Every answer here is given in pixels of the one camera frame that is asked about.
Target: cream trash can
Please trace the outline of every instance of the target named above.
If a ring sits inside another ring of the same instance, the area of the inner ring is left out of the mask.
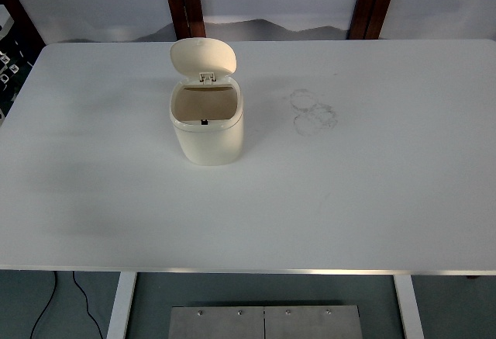
[[[236,55],[226,43],[187,38],[170,48],[170,59],[187,78],[170,99],[170,120],[190,161],[204,166],[228,164],[243,147],[243,97],[229,77]]]

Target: white metal table leg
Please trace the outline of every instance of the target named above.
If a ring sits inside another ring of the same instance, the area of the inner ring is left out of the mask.
[[[412,277],[410,275],[395,275],[394,285],[396,286],[405,339],[424,339]]]
[[[125,339],[129,312],[133,303],[136,272],[121,272],[115,292],[114,307],[108,326],[107,339]]]

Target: open lid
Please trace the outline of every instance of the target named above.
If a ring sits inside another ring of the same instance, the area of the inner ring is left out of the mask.
[[[219,79],[236,69],[236,55],[227,44],[212,38],[187,38],[170,48],[172,64],[188,78],[201,80],[205,73]]]

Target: table top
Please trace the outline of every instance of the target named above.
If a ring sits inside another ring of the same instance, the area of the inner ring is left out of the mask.
[[[46,47],[0,128],[0,268],[496,274],[496,43],[231,43],[238,161],[190,163],[171,43]]]

